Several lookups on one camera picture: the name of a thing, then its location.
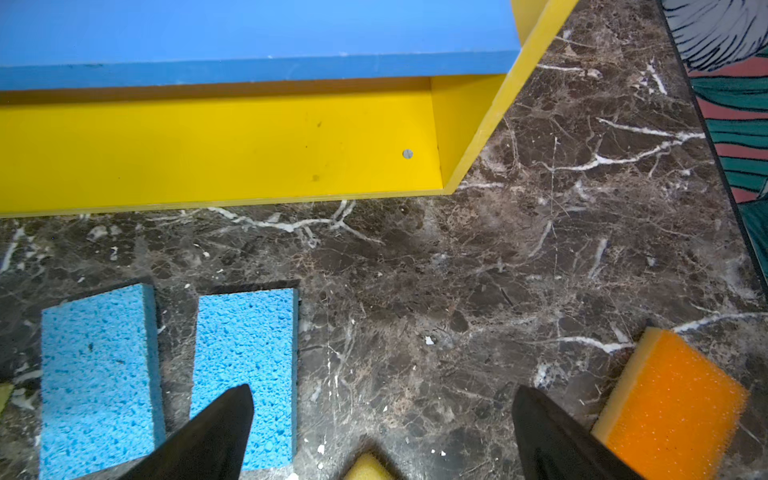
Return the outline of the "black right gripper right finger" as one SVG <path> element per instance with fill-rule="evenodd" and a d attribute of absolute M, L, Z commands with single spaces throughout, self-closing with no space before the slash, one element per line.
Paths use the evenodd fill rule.
<path fill-rule="evenodd" d="M 526 479 L 639 479 L 544 392 L 520 386 L 512 421 Z"/>

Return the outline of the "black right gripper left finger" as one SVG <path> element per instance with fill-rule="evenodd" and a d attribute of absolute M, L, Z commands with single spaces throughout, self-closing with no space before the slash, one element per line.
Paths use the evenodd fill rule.
<path fill-rule="evenodd" d="M 253 415 L 250 387 L 230 388 L 122 477 L 237 479 Z"/>

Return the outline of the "blue sponge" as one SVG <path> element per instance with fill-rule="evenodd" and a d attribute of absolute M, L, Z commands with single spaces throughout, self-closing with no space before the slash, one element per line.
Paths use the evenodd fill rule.
<path fill-rule="evenodd" d="M 146 284 L 43 311 L 41 478 L 76 479 L 165 441 L 157 335 Z"/>
<path fill-rule="evenodd" d="M 247 384 L 254 416 L 243 469 L 292 463 L 297 430 L 298 291 L 261 290 L 199 299 L 190 415 Z"/>

